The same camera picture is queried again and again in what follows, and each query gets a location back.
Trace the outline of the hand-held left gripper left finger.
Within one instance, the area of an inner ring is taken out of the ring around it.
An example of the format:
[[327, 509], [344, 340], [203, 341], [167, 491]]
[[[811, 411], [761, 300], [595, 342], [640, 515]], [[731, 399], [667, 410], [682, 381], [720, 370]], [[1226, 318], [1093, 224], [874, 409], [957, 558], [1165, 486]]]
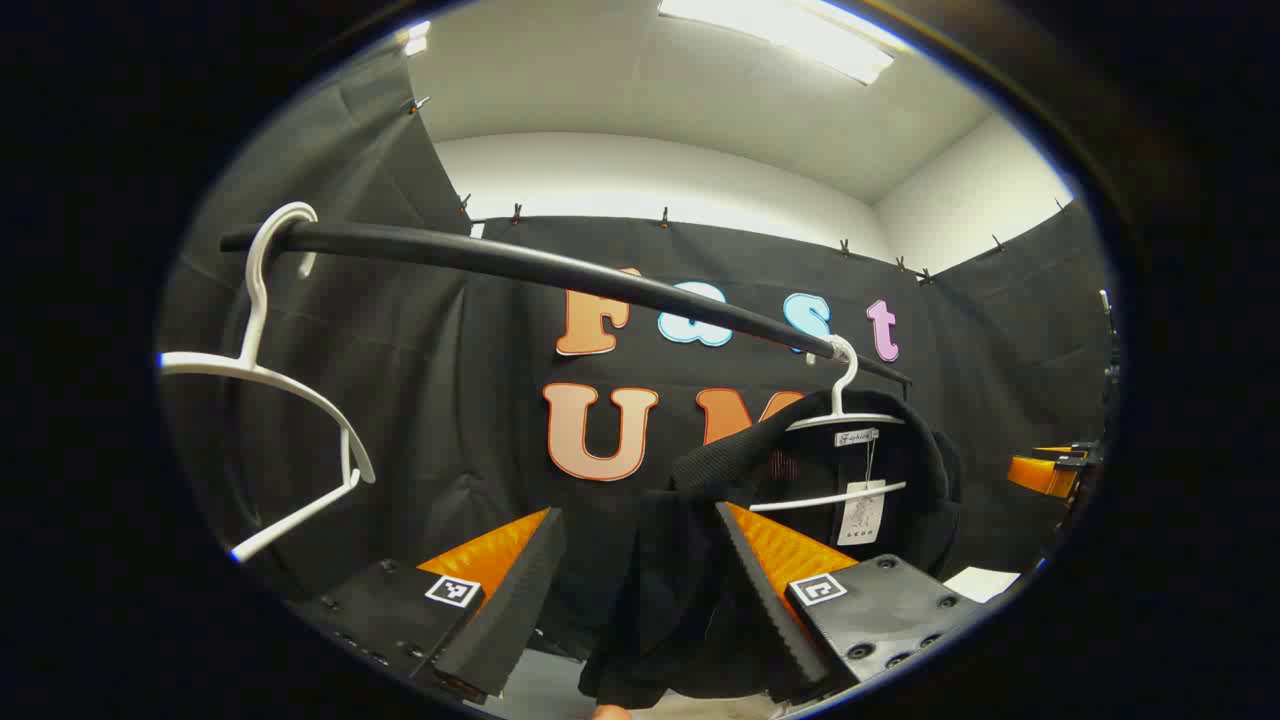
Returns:
[[534, 638], [567, 546], [564, 511], [387, 510], [384, 538], [310, 550], [289, 606], [357, 664], [425, 694], [484, 705]]

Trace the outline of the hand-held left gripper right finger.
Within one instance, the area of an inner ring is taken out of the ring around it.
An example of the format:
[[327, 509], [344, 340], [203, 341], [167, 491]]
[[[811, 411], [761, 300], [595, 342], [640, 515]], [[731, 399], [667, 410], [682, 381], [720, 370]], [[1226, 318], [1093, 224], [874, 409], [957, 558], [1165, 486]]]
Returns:
[[856, 561], [736, 503], [716, 511], [764, 641], [771, 697], [824, 700], [891, 673], [980, 606], [892, 553]]

